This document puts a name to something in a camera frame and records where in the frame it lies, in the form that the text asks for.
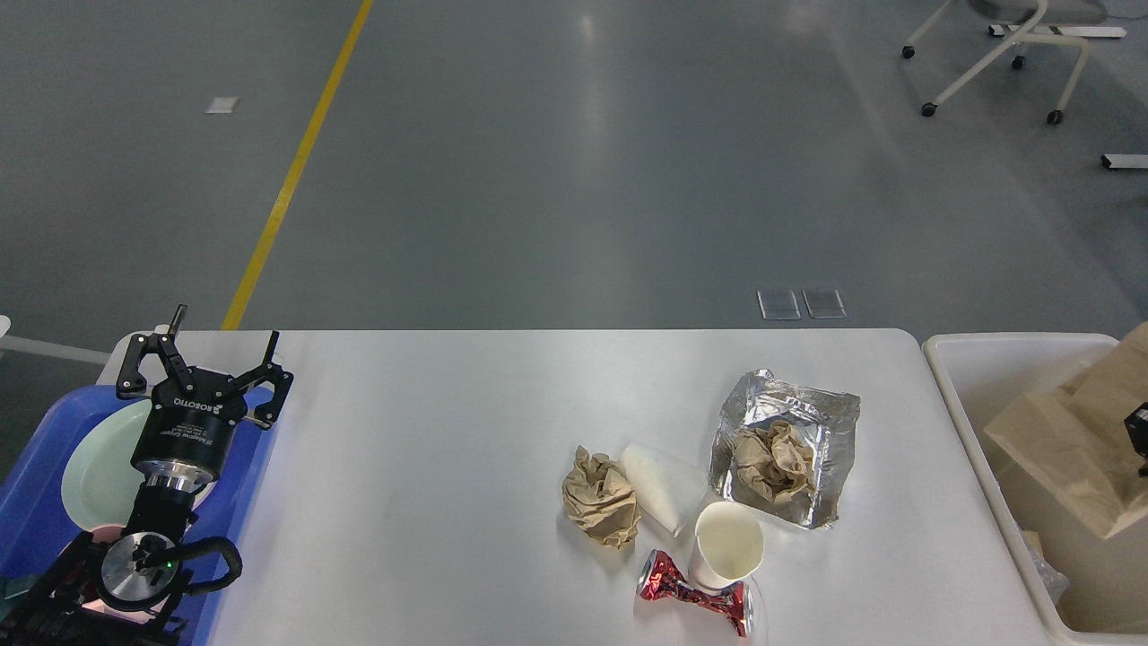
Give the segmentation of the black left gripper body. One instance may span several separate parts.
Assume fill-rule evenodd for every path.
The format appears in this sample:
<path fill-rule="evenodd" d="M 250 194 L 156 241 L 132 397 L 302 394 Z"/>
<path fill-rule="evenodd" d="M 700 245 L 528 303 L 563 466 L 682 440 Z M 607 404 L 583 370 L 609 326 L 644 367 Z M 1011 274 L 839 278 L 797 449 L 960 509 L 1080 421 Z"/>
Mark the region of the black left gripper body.
<path fill-rule="evenodd" d="M 152 412 L 131 456 L 132 467 L 148 487 L 196 493 L 218 481 L 236 425 L 247 412 L 243 394 L 216 399 L 233 381 L 228 373 L 194 368 L 191 376 L 194 392 L 176 378 L 152 389 Z"/>

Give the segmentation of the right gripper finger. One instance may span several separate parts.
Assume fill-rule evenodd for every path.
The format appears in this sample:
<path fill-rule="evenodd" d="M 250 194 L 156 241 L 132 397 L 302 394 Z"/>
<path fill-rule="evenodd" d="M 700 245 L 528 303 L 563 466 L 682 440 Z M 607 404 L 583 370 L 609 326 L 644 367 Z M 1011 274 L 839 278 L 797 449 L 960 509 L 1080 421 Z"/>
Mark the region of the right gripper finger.
<path fill-rule="evenodd" d="M 1137 456 L 1143 459 L 1143 465 L 1137 469 L 1141 478 L 1148 476 L 1148 402 L 1133 410 L 1124 420 L 1125 430 Z"/>

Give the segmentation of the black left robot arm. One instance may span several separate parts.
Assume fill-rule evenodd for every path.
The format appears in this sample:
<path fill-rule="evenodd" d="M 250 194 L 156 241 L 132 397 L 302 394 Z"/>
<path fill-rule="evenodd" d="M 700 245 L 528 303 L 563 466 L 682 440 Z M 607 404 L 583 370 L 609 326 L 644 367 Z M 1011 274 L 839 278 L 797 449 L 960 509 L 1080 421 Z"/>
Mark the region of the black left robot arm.
<path fill-rule="evenodd" d="M 272 330 L 240 375 L 185 361 L 176 345 L 187 308 L 165 330 L 134 334 L 115 381 L 117 399 L 144 400 L 127 464 L 139 473 L 126 522 L 99 538 L 82 530 L 3 614 L 3 645 L 177 645 L 188 598 L 232 585 L 243 570 L 224 531 L 201 535 L 197 508 L 222 485 L 238 433 L 282 417 L 295 378 L 276 360 Z"/>

